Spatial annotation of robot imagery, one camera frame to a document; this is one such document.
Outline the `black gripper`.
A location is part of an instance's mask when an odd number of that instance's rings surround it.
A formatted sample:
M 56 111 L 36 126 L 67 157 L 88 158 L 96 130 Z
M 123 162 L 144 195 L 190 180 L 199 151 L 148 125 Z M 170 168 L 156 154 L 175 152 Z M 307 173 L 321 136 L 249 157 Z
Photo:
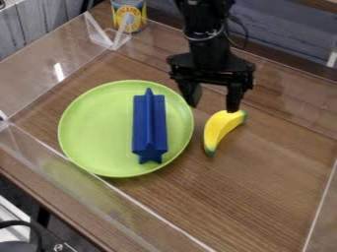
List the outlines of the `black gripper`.
M 254 63 L 232 53 L 218 64 L 207 67 L 194 62 L 190 53 L 171 55 L 166 61 L 171 68 L 170 78 L 176 82 L 183 99 L 192 108 L 198 107 L 200 101 L 200 84 L 211 84 L 227 86 L 227 112 L 234 113 L 239 110 L 243 90 L 251 90 L 254 87 Z

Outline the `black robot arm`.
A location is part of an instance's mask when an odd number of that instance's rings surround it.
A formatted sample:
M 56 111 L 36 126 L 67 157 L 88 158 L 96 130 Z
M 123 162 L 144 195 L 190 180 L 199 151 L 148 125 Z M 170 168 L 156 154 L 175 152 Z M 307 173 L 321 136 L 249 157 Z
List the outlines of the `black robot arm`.
M 255 65 L 238 57 L 227 21 L 241 24 L 230 15 L 234 0 L 174 0 L 183 16 L 183 34 L 190 51 L 167 57 L 170 78 L 176 82 L 186 103 L 196 107 L 200 84 L 224 86 L 226 111 L 239 110 L 241 100 L 254 87 Z

